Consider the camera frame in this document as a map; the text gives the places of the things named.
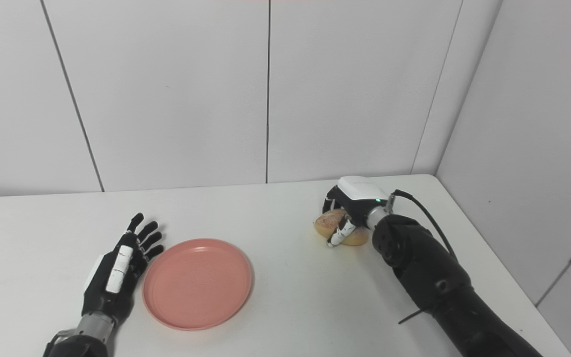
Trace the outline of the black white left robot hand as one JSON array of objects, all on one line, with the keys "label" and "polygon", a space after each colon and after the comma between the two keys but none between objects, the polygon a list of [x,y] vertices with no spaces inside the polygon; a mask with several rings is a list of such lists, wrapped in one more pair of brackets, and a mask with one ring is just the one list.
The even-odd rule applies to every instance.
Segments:
[{"label": "black white left robot hand", "polygon": [[138,231],[143,221],[143,213],[137,213],[113,249],[102,256],[85,289],[82,315],[102,313],[118,327],[131,314],[136,285],[165,250],[159,224],[151,221]]}]

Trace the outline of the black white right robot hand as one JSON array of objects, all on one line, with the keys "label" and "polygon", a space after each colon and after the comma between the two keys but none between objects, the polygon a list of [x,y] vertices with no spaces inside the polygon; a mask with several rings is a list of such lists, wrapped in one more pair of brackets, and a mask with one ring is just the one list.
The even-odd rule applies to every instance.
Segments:
[{"label": "black white right robot hand", "polygon": [[343,209],[337,228],[327,239],[329,247],[342,244],[357,228],[371,231],[386,216],[393,212],[394,198],[383,192],[370,178],[346,176],[327,192],[322,213]]}]

